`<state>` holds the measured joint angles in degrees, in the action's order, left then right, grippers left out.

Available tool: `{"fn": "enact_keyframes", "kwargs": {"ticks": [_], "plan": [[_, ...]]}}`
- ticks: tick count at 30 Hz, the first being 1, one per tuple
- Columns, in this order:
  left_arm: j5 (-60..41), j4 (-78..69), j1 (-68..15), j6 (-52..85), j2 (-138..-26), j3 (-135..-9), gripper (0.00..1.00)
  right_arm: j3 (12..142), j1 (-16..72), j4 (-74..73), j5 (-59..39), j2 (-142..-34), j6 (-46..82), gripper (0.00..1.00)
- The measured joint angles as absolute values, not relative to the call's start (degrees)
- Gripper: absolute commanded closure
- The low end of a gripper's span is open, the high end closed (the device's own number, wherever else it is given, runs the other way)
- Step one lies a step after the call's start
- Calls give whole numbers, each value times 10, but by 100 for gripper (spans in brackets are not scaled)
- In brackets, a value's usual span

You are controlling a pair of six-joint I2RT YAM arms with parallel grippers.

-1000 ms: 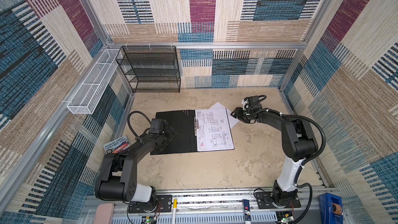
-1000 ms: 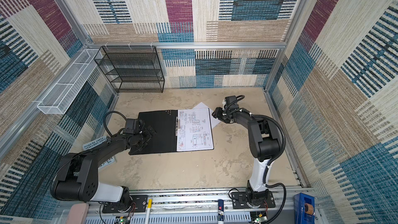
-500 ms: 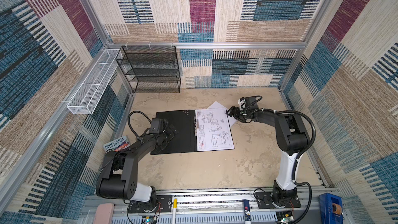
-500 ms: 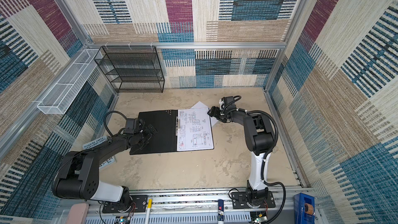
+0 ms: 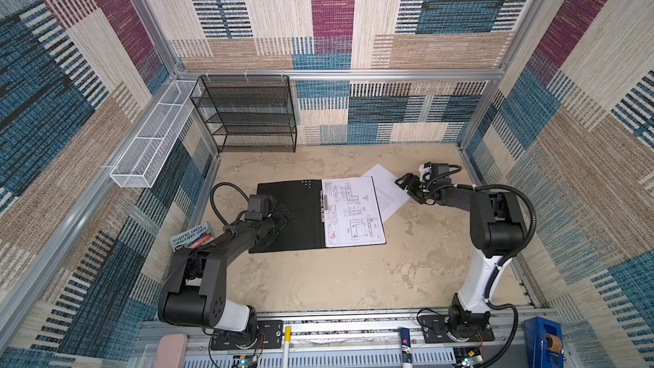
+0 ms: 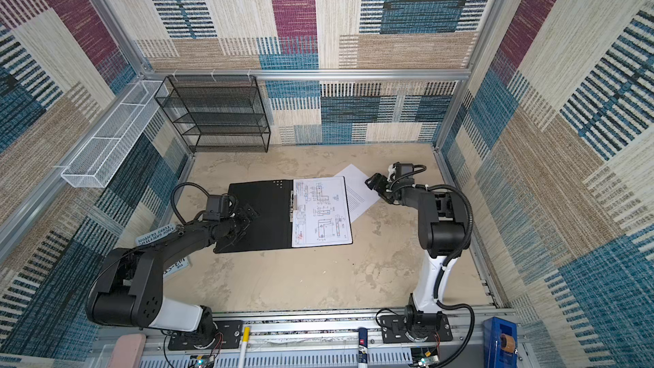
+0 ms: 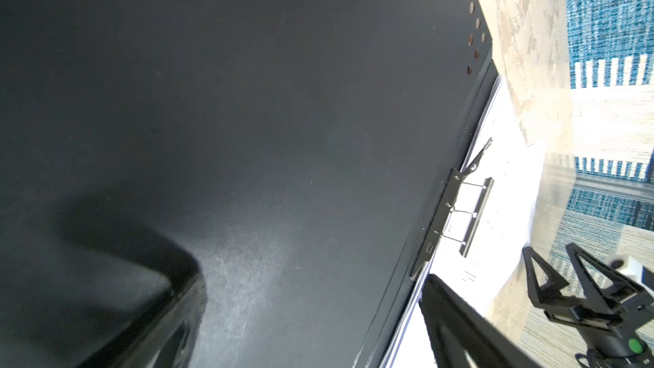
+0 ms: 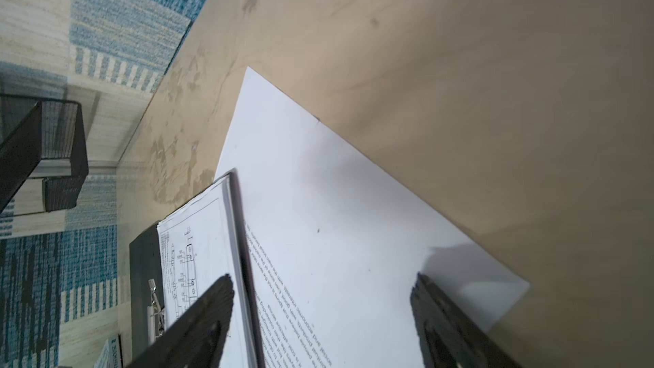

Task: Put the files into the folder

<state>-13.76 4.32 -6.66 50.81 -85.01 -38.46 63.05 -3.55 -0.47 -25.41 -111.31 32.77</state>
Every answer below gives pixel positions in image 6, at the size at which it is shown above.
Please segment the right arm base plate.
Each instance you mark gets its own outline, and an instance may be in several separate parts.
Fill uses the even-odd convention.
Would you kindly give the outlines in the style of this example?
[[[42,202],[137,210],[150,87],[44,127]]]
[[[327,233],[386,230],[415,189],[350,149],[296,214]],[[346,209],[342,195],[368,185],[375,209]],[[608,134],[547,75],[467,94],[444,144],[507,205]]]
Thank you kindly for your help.
[[[443,313],[436,315],[437,323],[427,325],[413,325],[408,329],[405,325],[405,318],[400,315],[380,315],[376,322],[381,328],[383,342],[451,342],[454,337],[451,332],[451,324],[448,316]]]

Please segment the orange folder black inside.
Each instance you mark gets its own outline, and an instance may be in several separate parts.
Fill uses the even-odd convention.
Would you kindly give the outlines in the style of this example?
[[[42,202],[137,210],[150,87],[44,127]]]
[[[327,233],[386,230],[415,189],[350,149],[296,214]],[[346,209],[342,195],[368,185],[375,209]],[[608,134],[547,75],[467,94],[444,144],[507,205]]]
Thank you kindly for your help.
[[[245,230],[245,236],[228,253],[286,250],[291,247],[292,190],[294,180],[242,182],[230,185],[228,193],[238,205],[250,204],[260,215]]]

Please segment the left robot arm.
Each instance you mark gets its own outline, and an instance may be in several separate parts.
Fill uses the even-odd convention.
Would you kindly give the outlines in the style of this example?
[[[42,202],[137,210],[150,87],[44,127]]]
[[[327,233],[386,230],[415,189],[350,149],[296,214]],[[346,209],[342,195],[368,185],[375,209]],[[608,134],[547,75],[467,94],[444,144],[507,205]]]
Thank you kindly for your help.
[[[150,328],[184,337],[197,348],[218,332],[207,306],[181,303],[164,295],[165,271],[192,253],[214,252],[237,243],[258,218],[252,206],[233,194],[206,194],[206,207],[165,237],[131,249],[111,250],[91,285],[85,312],[97,325]]]

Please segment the white paper sheet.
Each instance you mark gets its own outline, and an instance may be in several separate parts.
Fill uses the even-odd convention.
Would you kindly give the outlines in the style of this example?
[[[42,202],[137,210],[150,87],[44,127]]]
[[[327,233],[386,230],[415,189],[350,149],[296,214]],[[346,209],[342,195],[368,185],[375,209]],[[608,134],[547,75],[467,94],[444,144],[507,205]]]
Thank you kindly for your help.
[[[344,177],[293,181],[291,247],[352,245]]]

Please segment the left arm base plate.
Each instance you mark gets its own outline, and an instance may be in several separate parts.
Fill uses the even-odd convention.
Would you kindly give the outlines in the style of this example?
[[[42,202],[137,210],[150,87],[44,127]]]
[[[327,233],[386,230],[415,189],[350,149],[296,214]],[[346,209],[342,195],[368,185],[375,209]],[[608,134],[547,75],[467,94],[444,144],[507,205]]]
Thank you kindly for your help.
[[[242,320],[201,322],[199,328],[193,332],[173,332],[166,349],[199,352],[238,349],[242,330]]]

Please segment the printed paper sheet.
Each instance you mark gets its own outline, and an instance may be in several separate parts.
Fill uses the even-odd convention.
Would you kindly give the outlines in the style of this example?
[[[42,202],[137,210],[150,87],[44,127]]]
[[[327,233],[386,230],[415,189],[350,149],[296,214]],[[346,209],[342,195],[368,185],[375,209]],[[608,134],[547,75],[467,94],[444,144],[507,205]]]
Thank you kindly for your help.
[[[380,199],[378,194],[365,184],[368,176],[355,165],[349,165],[338,172],[335,177],[344,178],[351,223],[354,223]]]

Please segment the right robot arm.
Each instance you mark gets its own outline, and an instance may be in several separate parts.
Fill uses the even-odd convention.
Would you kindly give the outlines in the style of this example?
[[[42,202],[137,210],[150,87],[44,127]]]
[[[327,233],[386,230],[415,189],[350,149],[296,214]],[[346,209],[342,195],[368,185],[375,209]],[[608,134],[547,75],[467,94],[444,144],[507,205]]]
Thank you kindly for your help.
[[[410,363],[411,367],[445,367],[466,349],[476,324],[472,306],[443,302],[451,270],[471,244],[473,210],[468,198],[456,187],[417,184],[414,176],[424,168],[414,165],[404,172],[405,168],[405,165],[396,165],[387,177],[376,173],[364,182],[388,204],[417,211],[417,236],[425,254],[417,288],[410,294],[403,313],[399,315],[382,308],[377,311],[375,322],[386,336],[384,342],[442,343],[452,339],[446,313],[468,311],[468,331],[453,354],[443,358],[438,346],[422,348],[418,349],[420,354],[412,356]]]

